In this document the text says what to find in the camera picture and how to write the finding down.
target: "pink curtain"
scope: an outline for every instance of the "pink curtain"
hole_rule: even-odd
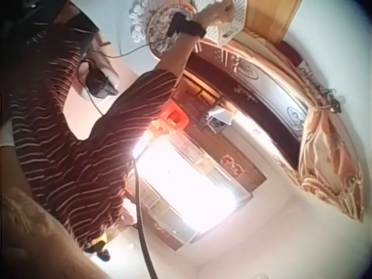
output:
[[[224,48],[255,64],[309,107],[298,171],[285,159],[274,159],[302,190],[363,221],[363,173],[352,141],[334,112],[338,107],[321,94],[324,88],[309,71],[296,67],[274,45],[254,33],[241,33],[238,40]]]

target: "black cable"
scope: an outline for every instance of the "black cable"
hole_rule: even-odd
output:
[[[125,54],[120,54],[120,55],[117,55],[117,56],[110,56],[110,55],[105,54],[105,53],[102,52],[102,51],[96,51],[95,49],[92,49],[92,51],[94,51],[94,52],[99,52],[100,54],[102,54],[103,56],[105,56],[105,57],[107,57],[107,58],[113,58],[113,59],[115,59],[115,58],[120,58],[120,57],[127,56],[127,55],[129,55],[129,54],[132,54],[133,52],[136,52],[136,51],[138,51],[139,49],[144,48],[144,47],[147,47],[147,46],[149,46],[149,45],[155,45],[155,44],[157,44],[158,42],[164,41],[165,39],[166,39],[166,38],[159,39],[159,40],[157,40],[157,41],[155,41],[155,42],[149,42],[149,43],[147,43],[147,44],[145,44],[145,45],[141,45],[141,46],[139,46],[139,47],[137,47],[137,48],[135,48],[135,49],[132,49],[130,52],[127,52],[127,53],[125,53]]]

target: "black device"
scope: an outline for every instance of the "black device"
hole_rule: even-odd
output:
[[[89,63],[89,72],[85,79],[88,93],[98,99],[105,99],[107,96],[116,96],[118,90],[114,88],[105,74],[97,67]]]
[[[172,37],[174,33],[188,34],[193,37],[204,38],[207,31],[198,22],[193,22],[192,20],[187,20],[186,15],[183,13],[175,13],[172,21],[170,22],[167,36]]]

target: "sunlight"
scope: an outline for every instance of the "sunlight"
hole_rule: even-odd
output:
[[[137,163],[140,176],[197,231],[219,224],[235,209],[235,198],[191,166],[167,137],[157,139]]]

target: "brown striped shirt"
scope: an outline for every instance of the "brown striped shirt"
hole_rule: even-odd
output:
[[[132,150],[177,79],[143,74],[80,141],[63,114],[80,59],[73,32],[53,26],[28,43],[6,83],[17,157],[35,199],[87,248],[120,219]]]

